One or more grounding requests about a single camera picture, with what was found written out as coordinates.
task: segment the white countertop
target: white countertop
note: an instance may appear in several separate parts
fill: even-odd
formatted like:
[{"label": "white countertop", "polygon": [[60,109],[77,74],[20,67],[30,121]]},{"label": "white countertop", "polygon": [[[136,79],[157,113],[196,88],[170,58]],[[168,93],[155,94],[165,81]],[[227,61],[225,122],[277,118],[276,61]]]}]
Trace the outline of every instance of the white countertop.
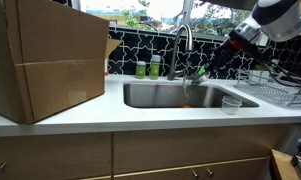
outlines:
[{"label": "white countertop", "polygon": [[182,79],[167,81],[162,77],[153,81],[109,75],[105,81],[105,94],[34,125],[18,125],[0,116],[0,136],[301,123],[301,108],[278,107],[242,93],[234,87],[235,80],[209,80],[205,83],[237,93],[256,102],[259,107],[240,108],[235,115],[225,114],[220,108],[132,108],[123,102],[123,84],[127,82],[181,85]]}]

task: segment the drawer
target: drawer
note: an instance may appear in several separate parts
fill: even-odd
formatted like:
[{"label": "drawer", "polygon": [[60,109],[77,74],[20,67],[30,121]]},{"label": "drawer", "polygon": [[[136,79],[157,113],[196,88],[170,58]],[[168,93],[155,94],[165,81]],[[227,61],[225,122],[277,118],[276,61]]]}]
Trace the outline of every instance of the drawer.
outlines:
[{"label": "drawer", "polygon": [[114,174],[265,157],[287,125],[114,133]]},{"label": "drawer", "polygon": [[115,180],[261,180],[268,167],[268,158],[186,166],[156,171],[122,174]]},{"label": "drawer", "polygon": [[0,179],[110,176],[110,133],[0,138]]}]

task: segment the stainless steel sink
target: stainless steel sink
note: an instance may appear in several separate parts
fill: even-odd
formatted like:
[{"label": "stainless steel sink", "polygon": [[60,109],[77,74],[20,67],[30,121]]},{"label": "stainless steel sink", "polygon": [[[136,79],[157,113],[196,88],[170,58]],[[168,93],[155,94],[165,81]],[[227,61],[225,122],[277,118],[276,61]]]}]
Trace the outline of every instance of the stainless steel sink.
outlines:
[{"label": "stainless steel sink", "polygon": [[185,91],[175,84],[124,84],[124,103],[135,108],[219,108],[223,96],[241,99],[241,107],[259,107],[257,103],[215,85],[188,86]]}]

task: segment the window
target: window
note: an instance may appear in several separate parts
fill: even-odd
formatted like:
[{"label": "window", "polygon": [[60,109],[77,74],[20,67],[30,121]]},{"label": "window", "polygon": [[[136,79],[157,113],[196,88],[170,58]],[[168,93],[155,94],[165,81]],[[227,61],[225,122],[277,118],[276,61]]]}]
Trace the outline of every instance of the window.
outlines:
[{"label": "window", "polygon": [[110,26],[174,33],[186,23],[197,35],[223,37],[250,14],[206,0],[80,0],[80,9]]}]

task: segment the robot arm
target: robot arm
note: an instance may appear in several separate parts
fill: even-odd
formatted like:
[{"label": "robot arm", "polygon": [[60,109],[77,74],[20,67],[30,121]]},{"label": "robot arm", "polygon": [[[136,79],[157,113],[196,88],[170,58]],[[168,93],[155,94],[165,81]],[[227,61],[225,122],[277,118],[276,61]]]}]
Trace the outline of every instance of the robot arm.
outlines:
[{"label": "robot arm", "polygon": [[207,70],[220,69],[244,51],[254,59],[262,58],[255,45],[263,32],[269,39],[282,42],[301,33],[301,0],[259,0],[249,17],[229,33],[215,50]]}]

